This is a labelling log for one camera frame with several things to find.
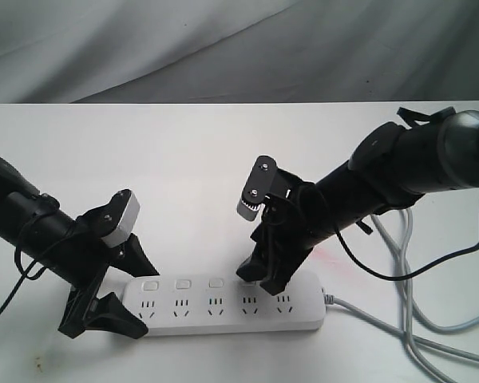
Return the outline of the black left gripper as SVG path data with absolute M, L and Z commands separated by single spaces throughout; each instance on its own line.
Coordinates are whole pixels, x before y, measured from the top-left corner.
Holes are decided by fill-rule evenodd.
M 86 330 L 105 331 L 139 339 L 148 327 L 122 304 L 114 294 L 99 298 L 97 292 L 105 274 L 115 268 L 131 276 L 157 276 L 159 272 L 144 253 L 135 234 L 118 247 L 106 245 L 103 230 L 109 221 L 102 211 L 87 211 L 77 217 L 76 228 L 61 244 L 65 264 L 61 273 L 71 285 L 58 331 L 76 338 Z

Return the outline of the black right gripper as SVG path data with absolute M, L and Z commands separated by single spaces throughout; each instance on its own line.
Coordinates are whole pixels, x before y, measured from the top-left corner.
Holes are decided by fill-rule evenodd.
M 270 295 L 284 292 L 319 242 L 318 189 L 295 187 L 286 199 L 269 200 L 251 239 L 254 249 L 236 275 L 245 282 L 260 281 L 259 286 Z

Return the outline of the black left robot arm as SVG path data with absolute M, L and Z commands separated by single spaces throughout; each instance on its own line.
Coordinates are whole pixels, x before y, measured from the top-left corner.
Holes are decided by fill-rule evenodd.
M 86 330 L 132 339 L 147 334 L 148 327 L 114 293 L 97 296 L 111 267 L 133 277 L 158 274 L 133 232 L 139 211 L 134 193 L 123 189 L 72 219 L 54 197 L 0 157 L 0 238 L 14 246 L 22 281 L 51 270 L 71 285 L 58 327 L 69 338 Z

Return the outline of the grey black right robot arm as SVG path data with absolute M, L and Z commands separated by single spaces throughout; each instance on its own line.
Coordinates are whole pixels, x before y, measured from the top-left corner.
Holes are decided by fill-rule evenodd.
M 258 223 L 253 251 L 236 271 L 242 280 L 279 294 L 317 244 L 364 227 L 367 216 L 407 209 L 429 193 L 479 188 L 479 111 L 398 115 L 401 124 L 376 128 L 316 183 L 270 156 L 256 159 L 236 208 Z

